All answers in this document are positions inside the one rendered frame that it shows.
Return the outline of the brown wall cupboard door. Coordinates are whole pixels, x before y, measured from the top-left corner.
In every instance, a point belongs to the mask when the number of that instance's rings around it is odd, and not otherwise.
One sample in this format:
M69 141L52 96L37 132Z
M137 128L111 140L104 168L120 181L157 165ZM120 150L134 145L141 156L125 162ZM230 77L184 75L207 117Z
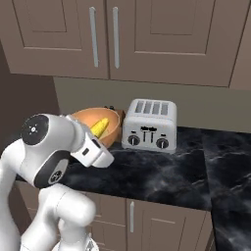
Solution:
M228 86L250 5L251 0L107 0L111 78ZM118 69L113 7L119 8Z
M98 68L90 7L96 10ZM105 0L0 0L0 40L13 74L108 77Z

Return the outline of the silver four-slot toaster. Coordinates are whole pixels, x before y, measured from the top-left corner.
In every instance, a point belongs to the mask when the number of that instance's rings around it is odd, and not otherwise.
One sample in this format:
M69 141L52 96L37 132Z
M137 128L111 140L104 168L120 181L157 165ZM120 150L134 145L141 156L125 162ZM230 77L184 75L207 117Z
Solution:
M177 107L172 101L134 99L123 122L124 148L165 152L176 150Z

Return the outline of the brown base cupboard door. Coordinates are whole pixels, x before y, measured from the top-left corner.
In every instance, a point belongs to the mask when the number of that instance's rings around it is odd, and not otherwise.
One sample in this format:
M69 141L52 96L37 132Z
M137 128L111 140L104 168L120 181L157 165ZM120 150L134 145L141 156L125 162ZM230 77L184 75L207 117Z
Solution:
M129 205L134 201L134 232L129 230ZM201 210L126 200L127 251L207 251L211 213Z
M100 251L126 251L126 200L85 192L96 205L95 219L87 229Z

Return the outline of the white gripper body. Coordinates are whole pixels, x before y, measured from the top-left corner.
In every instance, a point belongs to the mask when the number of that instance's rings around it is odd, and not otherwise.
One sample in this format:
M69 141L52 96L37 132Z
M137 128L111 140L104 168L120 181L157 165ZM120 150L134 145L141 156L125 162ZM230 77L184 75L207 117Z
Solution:
M88 149L86 154L88 167L108 168L114 162L113 155L97 140L92 140Z

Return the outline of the yellow corn cob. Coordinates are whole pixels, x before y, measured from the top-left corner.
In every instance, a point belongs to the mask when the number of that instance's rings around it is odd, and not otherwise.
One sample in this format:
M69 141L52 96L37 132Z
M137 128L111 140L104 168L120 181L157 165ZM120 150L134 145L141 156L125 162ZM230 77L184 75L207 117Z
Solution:
M109 125L109 119L104 118L99 120L95 125L91 127L91 132L96 136L100 137Z

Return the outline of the brown bowl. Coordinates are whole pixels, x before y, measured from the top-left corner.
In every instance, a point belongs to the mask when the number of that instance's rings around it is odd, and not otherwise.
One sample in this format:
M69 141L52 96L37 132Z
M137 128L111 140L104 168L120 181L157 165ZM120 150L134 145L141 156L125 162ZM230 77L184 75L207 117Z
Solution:
M116 130L120 131L122 129L126 113L124 110L116 110L116 114L117 114Z

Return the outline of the brown corner wall cupboard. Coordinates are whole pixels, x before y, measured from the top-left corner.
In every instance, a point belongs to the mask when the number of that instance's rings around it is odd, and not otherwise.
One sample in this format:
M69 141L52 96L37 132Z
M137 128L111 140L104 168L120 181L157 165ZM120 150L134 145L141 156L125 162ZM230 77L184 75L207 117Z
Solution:
M251 90L251 5L229 87L231 89Z

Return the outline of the orange bowl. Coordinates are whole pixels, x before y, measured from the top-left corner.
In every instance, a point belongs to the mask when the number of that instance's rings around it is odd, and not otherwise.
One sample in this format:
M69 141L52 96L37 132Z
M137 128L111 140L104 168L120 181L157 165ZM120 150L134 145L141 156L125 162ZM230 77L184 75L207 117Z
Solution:
M119 138L122 130L116 130L117 114L116 110L106 108L88 108L73 113L73 117L89 127L95 125L99 120L108 118L109 125L100 137L100 141L109 148Z

